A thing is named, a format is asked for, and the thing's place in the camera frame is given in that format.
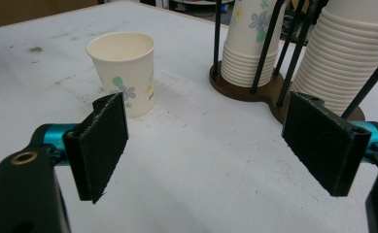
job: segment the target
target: scuff mark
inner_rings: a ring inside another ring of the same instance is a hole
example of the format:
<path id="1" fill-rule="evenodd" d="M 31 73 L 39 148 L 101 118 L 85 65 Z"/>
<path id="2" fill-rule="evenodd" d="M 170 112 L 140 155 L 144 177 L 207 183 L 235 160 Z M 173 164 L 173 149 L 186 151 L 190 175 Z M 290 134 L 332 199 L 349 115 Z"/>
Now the scuff mark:
<path id="1" fill-rule="evenodd" d="M 64 79 L 55 82 L 55 84 L 57 84 L 57 85 L 61 85 L 62 83 L 68 81 L 68 80 L 71 79 L 71 78 L 72 78 L 72 76 L 65 77 Z"/>
<path id="2" fill-rule="evenodd" d="M 28 52 L 29 53 L 41 53 L 41 52 L 43 52 L 43 49 L 41 47 L 34 47 L 34 48 L 31 48 L 31 49 L 28 49 Z"/>

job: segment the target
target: white paper cup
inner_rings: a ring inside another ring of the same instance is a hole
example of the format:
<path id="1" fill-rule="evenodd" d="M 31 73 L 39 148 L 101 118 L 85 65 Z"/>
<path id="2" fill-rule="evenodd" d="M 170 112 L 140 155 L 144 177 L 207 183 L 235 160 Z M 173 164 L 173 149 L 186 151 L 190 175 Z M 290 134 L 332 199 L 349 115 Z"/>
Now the white paper cup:
<path id="1" fill-rule="evenodd" d="M 127 117 L 148 113 L 154 105 L 154 40 L 138 32 L 118 32 L 86 47 L 107 93 L 122 92 Z"/>

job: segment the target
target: table surface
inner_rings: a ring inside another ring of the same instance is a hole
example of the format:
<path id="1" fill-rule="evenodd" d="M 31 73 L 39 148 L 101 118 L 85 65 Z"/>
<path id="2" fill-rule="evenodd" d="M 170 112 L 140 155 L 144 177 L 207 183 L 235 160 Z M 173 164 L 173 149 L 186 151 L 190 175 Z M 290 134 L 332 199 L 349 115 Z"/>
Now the table surface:
<path id="1" fill-rule="evenodd" d="M 367 232 L 377 168 L 362 164 L 349 196 L 330 197 L 266 104 L 211 87 L 214 23 L 131 2 L 0 28 L 0 161 L 39 125 L 92 112 L 105 93 L 86 45 L 116 31 L 155 39 L 155 107 L 128 120 L 124 154 L 96 205 L 79 200 L 69 167 L 55 168 L 73 232 Z M 361 107 L 378 121 L 378 84 Z"/>

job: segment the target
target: brass insert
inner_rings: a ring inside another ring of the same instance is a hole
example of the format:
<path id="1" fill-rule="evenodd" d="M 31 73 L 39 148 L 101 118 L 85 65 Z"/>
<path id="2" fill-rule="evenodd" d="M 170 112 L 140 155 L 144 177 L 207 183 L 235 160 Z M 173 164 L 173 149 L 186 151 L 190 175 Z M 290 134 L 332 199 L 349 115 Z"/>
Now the brass insert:
<path id="1" fill-rule="evenodd" d="M 14 158 L 11 160 L 11 163 L 13 165 L 22 165 L 33 161 L 37 158 L 37 156 L 38 153 L 35 151 L 23 152 L 14 156 Z"/>

